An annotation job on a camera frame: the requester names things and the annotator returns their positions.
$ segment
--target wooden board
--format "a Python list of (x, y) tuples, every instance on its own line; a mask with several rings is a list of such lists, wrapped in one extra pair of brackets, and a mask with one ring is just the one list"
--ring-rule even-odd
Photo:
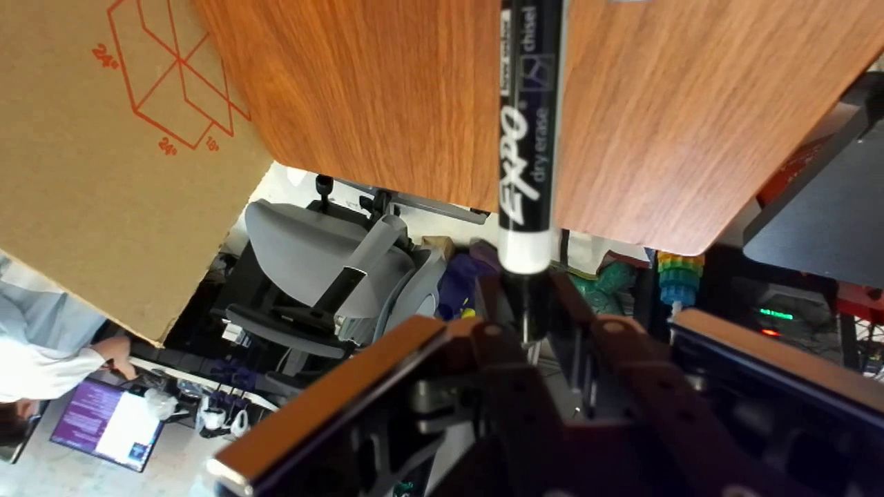
[[(282, 163), (494, 208), (494, 0), (197, 0)], [(883, 0), (573, 0), (558, 223), (696, 254), (884, 47)]]
[(163, 343), (272, 167), (191, 4), (0, 7), (0, 249)]

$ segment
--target person's arm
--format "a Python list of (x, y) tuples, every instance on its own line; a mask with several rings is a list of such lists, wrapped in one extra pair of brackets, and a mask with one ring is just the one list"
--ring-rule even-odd
[(130, 363), (133, 343), (128, 335), (115, 335), (115, 336), (91, 345), (91, 350), (97, 350), (106, 363), (112, 363), (112, 368), (116, 374), (123, 374), (128, 382), (139, 379), (139, 374)]
[(91, 348), (59, 356), (47, 348), (0, 336), (0, 403), (61, 399), (104, 365), (106, 360)]

